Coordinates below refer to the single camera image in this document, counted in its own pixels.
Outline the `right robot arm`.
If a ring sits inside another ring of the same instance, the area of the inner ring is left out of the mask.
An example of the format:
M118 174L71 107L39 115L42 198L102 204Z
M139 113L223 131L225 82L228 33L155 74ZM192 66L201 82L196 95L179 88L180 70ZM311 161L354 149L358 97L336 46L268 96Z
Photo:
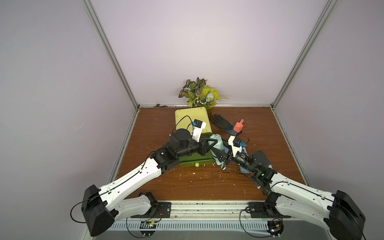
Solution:
M327 230L334 240L364 240L365 215L345 192L336 193L314 189L278 173L267 155L258 151L246 153L213 150L225 165L236 163L252 174L252 181L267 194L277 194L275 208L291 216Z

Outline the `dark green drawer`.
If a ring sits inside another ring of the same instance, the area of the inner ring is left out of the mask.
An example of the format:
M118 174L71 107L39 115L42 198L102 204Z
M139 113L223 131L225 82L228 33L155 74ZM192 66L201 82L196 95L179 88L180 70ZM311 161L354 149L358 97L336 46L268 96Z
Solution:
M191 156L182 157L179 159L180 167L199 167L215 163L215 159L211 152L208 152L204 156L198 153L194 153Z

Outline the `mint green umbrella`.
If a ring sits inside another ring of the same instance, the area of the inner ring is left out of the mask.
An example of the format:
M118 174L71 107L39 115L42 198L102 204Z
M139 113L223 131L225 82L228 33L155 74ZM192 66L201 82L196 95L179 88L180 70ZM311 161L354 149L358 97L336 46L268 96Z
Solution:
M217 140L218 142L214 145L214 148L217 149L217 150L220 150L222 152L225 152L225 146L224 146L224 143L223 143L223 140L222 140L222 137L221 135L219 134L213 134L210 136L211 139L215 139ZM219 158L216 156L216 154L211 150L211 153L216 161L216 164L218 166L221 166L223 163L219 161Z

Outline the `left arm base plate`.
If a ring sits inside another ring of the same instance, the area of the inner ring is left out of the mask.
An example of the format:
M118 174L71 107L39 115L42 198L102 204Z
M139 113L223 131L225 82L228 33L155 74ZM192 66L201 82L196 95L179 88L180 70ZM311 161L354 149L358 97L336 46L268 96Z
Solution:
M172 210L171 202L160 202L152 206L145 214L137 215L137 218L170 218Z

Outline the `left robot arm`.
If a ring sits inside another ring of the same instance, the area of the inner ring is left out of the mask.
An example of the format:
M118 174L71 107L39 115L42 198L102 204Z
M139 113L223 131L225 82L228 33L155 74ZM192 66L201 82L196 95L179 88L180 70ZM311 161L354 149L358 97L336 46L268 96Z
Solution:
M208 137L195 140L186 129L176 130L170 140L123 177L100 188L88 187L81 202L81 211L91 237L109 229L117 220L131 216L155 213L156 199L150 194L125 198L147 182L174 168L179 159L198 153L204 156L218 141Z

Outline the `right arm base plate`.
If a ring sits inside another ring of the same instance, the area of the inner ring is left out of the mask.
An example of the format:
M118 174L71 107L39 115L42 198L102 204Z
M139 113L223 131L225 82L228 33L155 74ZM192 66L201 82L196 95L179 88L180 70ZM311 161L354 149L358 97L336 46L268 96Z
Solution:
M291 218L291 216L281 214L277 210L275 203L269 202L250 202L246 207L246 212L249 213L252 218Z

